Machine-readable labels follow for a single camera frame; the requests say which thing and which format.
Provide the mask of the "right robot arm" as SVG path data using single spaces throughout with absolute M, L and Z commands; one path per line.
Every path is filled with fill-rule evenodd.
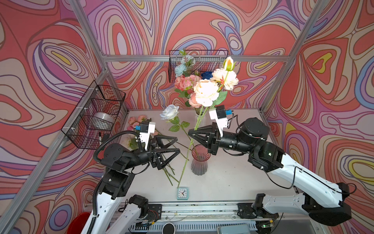
M 218 149 L 248 154 L 248 162 L 265 172 L 288 182 L 288 189 L 298 188 L 301 193 L 275 197 L 257 194 L 254 203 L 238 206 L 241 218 L 271 218 L 279 213 L 307 215 L 312 220 L 337 226 L 352 218 L 351 207 L 345 203 L 350 195 L 349 185 L 333 183 L 306 169 L 293 160 L 283 149 L 266 140 L 270 128 L 258 118 L 249 118 L 231 133 L 212 125 L 189 130 L 188 135 L 216 155 Z

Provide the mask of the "red pink rose stem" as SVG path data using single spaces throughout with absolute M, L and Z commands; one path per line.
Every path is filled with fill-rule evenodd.
M 174 83 L 175 88 L 183 91 L 182 83 L 183 83 L 183 77 L 177 77 Z

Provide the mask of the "white ribbed vase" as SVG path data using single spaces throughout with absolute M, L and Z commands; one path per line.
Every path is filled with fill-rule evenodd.
M 207 122 L 207 115 L 208 115 L 208 108 L 201 106 L 199 108 L 195 108 L 195 119 L 197 127 L 206 126 Z

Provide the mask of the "cream peony flower stem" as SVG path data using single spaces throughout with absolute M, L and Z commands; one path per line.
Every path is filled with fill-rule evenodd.
M 227 57 L 223 65 L 212 72 L 213 77 L 210 80 L 200 80 L 190 89 L 188 99 L 192 93 L 196 94 L 196 100 L 199 104 L 208 108 L 208 111 L 221 104 L 239 83 L 237 74 L 234 71 L 236 62 L 232 57 Z

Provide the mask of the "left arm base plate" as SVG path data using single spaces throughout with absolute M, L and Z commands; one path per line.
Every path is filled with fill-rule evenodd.
M 158 221 L 161 218 L 162 204 L 146 204 L 139 206 L 136 204 L 129 204 L 127 210 L 131 210 L 130 214 L 135 217 L 135 220 Z

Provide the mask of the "large peach rose stem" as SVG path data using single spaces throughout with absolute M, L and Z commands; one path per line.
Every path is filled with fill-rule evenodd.
M 190 89 L 193 89 L 195 84 L 201 79 L 197 75 L 190 75 L 187 77 L 181 76 L 181 77 L 183 77 L 183 83 L 182 83 L 183 91 L 188 91 Z

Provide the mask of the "pink glass vase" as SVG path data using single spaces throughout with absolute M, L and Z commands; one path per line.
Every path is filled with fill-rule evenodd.
M 203 145 L 199 144 L 194 146 L 192 150 L 193 161 L 191 163 L 191 170 L 197 176 L 202 176 L 207 172 L 208 163 L 211 154 L 208 149 Z

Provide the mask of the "pale blue flower stem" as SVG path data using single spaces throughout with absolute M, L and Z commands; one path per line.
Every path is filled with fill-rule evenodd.
M 175 77 L 189 77 L 192 73 L 192 68 L 195 65 L 195 58 L 189 55 L 186 50 L 179 50 L 181 55 L 180 64 L 174 68 Z

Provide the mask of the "pink peony flower stem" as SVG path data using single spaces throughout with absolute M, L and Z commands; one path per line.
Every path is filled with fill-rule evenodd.
M 186 106 L 187 107 L 193 107 L 193 108 L 200 108 L 202 105 L 199 104 L 196 100 L 196 94 L 192 93 L 188 101 L 186 101 Z

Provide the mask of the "blue rose stem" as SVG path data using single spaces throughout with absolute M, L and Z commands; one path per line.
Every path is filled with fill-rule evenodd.
M 201 73 L 200 76 L 203 80 L 210 80 L 213 77 L 212 72 L 208 71 Z

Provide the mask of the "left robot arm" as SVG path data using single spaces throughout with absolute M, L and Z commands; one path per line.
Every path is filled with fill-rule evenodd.
M 122 135 L 134 135 L 138 149 L 128 150 L 113 141 Z M 106 171 L 93 193 L 93 209 L 82 230 L 83 234 L 123 234 L 138 219 L 145 219 L 147 225 L 158 221 L 161 214 L 149 209 L 147 198 L 134 195 L 120 217 L 111 223 L 122 199 L 126 196 L 135 177 L 134 169 L 145 165 L 158 170 L 164 169 L 180 149 L 171 148 L 177 138 L 174 136 L 155 136 L 150 143 L 142 145 L 140 135 L 133 131 L 122 131 L 104 141 L 95 150 L 93 158 L 104 165 Z

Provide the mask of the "white rose stem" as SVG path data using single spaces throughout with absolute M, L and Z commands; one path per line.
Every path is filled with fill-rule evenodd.
M 190 126 L 190 123 L 186 121 L 180 121 L 178 114 L 179 106 L 171 104 L 164 109 L 164 111 L 160 114 L 160 117 L 162 120 L 165 120 L 166 123 L 171 124 L 171 127 L 169 128 L 170 132 L 176 133 L 182 130 L 189 138 L 189 140 L 191 140 L 187 133 L 187 127 Z

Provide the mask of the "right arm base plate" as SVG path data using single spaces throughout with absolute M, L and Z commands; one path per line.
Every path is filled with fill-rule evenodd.
M 270 218 L 278 219 L 279 214 L 269 213 L 262 205 L 256 205 L 255 203 L 238 203 L 237 215 L 242 219 L 255 219 L 255 218 Z

